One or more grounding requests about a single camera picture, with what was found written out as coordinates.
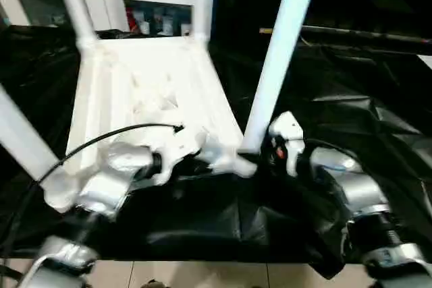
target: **tiled floor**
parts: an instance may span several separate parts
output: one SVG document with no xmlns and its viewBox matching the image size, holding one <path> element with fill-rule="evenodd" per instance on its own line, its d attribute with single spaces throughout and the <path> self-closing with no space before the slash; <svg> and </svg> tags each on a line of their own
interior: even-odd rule
<svg viewBox="0 0 432 288">
<path fill-rule="evenodd" d="M 23 271 L 27 260 L 12 260 Z M 100 261 L 88 278 L 94 288 L 140 288 L 151 279 L 171 288 L 365 288 L 372 280 L 362 266 L 347 266 L 327 281 L 303 264 L 233 262 L 115 262 Z M 7 288 L 13 287 L 8 281 Z"/>
</svg>

